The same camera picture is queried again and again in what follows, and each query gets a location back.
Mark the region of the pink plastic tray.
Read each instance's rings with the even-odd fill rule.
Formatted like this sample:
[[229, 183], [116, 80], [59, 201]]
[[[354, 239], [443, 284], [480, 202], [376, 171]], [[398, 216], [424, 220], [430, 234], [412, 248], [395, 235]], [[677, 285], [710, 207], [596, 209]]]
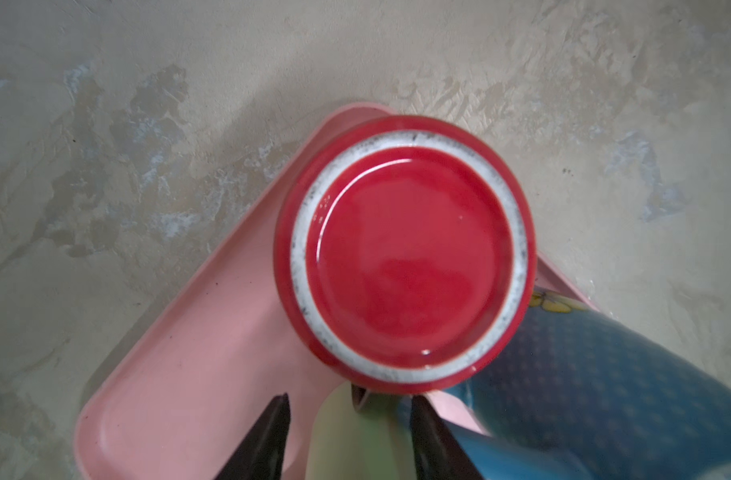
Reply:
[[311, 155], [348, 128], [399, 115], [379, 104], [333, 113], [227, 240], [205, 261], [155, 324], [83, 408], [74, 454], [88, 479], [213, 479], [268, 402], [287, 393], [291, 422], [280, 479], [306, 479], [314, 420], [346, 382], [401, 396], [425, 396], [485, 479], [585, 479], [565, 452], [492, 438], [467, 407], [453, 408], [451, 386], [393, 394], [357, 385], [301, 342], [280, 301], [273, 269], [275, 227], [293, 181]]

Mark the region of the blue dotted ceramic mug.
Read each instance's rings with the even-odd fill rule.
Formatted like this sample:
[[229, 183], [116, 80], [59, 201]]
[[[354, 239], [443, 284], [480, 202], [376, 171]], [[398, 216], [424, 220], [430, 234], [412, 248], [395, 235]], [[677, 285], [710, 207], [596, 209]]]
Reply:
[[451, 395], [498, 438], [571, 454], [597, 479], [731, 479], [731, 389], [549, 290]]

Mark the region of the red ceramic mug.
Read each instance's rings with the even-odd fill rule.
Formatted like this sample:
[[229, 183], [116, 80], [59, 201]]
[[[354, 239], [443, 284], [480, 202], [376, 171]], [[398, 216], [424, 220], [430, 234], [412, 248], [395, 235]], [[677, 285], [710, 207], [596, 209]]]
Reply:
[[296, 335], [354, 384], [455, 386], [515, 336], [537, 270], [527, 198], [477, 136], [385, 115], [315, 151], [279, 210], [273, 269]]

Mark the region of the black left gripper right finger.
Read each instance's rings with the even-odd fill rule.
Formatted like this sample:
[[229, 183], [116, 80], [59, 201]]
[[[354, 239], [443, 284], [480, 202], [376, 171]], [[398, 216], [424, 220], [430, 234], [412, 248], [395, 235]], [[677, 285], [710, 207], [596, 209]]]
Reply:
[[425, 396], [411, 398], [409, 428], [418, 480], [483, 480]]

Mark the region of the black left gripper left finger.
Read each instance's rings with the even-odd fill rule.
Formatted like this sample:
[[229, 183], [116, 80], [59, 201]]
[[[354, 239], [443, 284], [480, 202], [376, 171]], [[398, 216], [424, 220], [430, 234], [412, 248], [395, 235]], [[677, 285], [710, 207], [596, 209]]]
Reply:
[[274, 396], [215, 480], [279, 480], [290, 422], [288, 394]]

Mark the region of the light green ceramic mug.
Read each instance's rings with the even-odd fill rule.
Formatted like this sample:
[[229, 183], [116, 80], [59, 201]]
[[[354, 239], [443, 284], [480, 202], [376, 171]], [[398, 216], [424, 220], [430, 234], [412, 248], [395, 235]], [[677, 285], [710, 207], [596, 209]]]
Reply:
[[413, 440], [399, 417], [401, 396], [348, 382], [323, 401], [314, 420], [306, 479], [415, 479]]

